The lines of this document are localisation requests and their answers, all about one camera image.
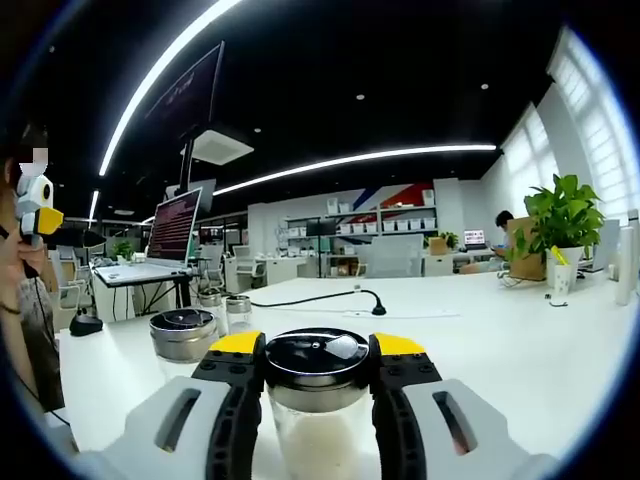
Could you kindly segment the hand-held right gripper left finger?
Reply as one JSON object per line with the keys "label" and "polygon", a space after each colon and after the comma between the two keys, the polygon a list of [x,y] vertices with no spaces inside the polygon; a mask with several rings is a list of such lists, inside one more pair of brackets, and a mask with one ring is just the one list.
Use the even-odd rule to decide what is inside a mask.
{"label": "hand-held right gripper left finger", "polygon": [[248,479],[261,423],[265,335],[228,335],[189,377],[134,408],[123,434],[82,455],[92,479]]}

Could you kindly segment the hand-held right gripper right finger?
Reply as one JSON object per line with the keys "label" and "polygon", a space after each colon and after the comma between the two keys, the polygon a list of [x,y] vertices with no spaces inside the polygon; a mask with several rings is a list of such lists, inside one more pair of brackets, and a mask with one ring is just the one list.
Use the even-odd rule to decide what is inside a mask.
{"label": "hand-held right gripper right finger", "polygon": [[550,479],[558,461],[530,454],[505,416],[459,380],[441,378],[408,338],[369,337],[372,423],[384,479]]}

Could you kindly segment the person's left hand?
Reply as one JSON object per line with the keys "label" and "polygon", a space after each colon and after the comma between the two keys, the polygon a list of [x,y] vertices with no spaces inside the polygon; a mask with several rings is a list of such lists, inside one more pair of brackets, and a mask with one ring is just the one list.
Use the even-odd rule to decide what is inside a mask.
{"label": "person's left hand", "polygon": [[25,265],[40,274],[46,263],[42,242],[34,247],[25,244],[20,235],[10,235],[1,245],[1,304],[18,310],[19,287],[27,278]]}

